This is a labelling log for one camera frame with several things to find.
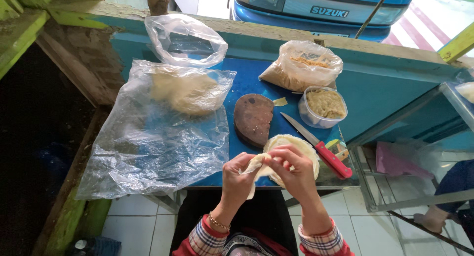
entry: gold bracelet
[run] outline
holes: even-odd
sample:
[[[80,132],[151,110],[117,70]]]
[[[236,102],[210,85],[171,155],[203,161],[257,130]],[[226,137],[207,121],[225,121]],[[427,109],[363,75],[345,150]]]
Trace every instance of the gold bracelet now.
[[[218,227],[220,227],[220,228],[223,228],[223,229],[225,229],[225,230],[227,230],[227,231],[230,230],[230,224],[229,224],[228,227],[226,227],[226,226],[223,225],[223,224],[217,223],[216,219],[214,219],[214,217],[212,217],[212,215],[211,215],[210,213],[211,213],[211,212],[209,212],[209,221],[211,221],[214,225],[216,225],[216,226],[218,226]]]

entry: pink cloth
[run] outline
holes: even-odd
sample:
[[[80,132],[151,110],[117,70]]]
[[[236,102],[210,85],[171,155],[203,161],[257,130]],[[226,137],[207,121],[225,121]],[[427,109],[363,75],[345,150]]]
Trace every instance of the pink cloth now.
[[[391,146],[394,145],[397,144],[377,142],[377,172],[391,176],[411,174],[422,178],[434,178],[432,173],[393,153]]]

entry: suzuki logo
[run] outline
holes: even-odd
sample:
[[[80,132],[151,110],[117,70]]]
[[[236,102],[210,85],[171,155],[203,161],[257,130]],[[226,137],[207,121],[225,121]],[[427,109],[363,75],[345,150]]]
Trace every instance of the suzuki logo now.
[[[335,10],[319,6],[312,6],[310,13],[330,16],[330,17],[346,17],[349,14],[349,11],[345,10]]]

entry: woman's right hand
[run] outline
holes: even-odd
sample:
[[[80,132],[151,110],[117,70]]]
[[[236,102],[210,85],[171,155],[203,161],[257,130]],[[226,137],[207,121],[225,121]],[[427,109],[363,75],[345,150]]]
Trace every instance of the woman's right hand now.
[[[277,146],[268,154],[273,159],[265,159],[264,163],[281,177],[288,192],[302,206],[319,200],[314,182],[313,162],[307,156],[293,144]]]
[[[301,204],[303,234],[318,235],[331,229],[331,218],[316,190],[313,162],[293,144],[275,147],[268,154],[274,159],[265,159],[264,163],[281,177],[288,192]]]

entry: hand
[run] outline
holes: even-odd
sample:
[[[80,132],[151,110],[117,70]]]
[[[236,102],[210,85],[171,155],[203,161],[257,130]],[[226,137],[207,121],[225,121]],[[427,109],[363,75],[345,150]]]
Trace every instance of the hand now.
[[[265,159],[264,163],[281,177],[288,192],[302,206],[319,199],[314,182],[313,162],[308,157],[293,144],[277,146],[268,154],[273,159]]]
[[[226,207],[238,210],[247,200],[258,169],[249,174],[239,174],[238,171],[245,171],[248,162],[255,156],[242,152],[222,166],[222,197],[220,201]]]
[[[332,228],[332,221],[324,208],[314,182],[313,162],[293,144],[275,147],[268,152],[275,159],[264,159],[278,174],[288,192],[301,204],[303,234],[312,236]]]
[[[222,166],[222,196],[220,203],[212,211],[212,217],[218,223],[225,226],[230,225],[237,210],[247,200],[258,169],[249,174],[239,174],[238,171],[239,169],[244,171],[248,166],[248,162],[255,156],[242,152]],[[209,219],[208,223],[216,231],[227,232],[225,229],[211,224]]]

